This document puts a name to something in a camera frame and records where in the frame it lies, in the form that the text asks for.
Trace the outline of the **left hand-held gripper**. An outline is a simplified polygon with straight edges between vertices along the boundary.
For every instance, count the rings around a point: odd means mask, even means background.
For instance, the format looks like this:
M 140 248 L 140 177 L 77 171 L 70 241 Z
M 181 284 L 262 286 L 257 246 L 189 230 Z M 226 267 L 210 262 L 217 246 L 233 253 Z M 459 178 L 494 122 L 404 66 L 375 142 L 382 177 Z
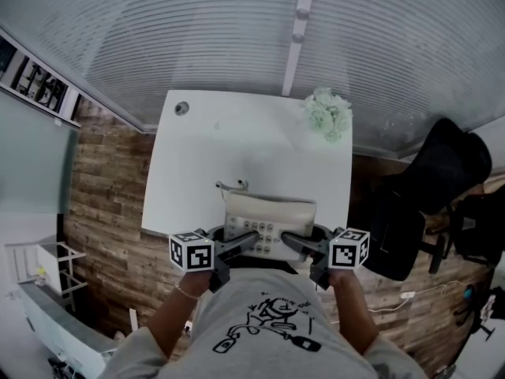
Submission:
M 260 235 L 251 231 L 223 240 L 223 226 L 209 232 L 197 229 L 169 235 L 170 262 L 183 272 L 210 272 L 209 290 L 220 290 L 230 281 L 230 267 L 223 260 L 237 257 L 253 248 Z

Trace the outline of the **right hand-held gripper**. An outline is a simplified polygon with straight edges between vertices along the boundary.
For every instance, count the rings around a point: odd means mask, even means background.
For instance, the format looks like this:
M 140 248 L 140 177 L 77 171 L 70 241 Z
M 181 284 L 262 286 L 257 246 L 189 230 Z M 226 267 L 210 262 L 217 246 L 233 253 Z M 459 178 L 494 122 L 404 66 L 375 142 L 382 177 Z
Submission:
M 295 252 L 312 257 L 309 278 L 324 290 L 329 287 L 330 272 L 356 270 L 368 259 L 370 247 L 370 233 L 350 227 L 314 231 L 310 237 L 285 231 L 281 239 Z

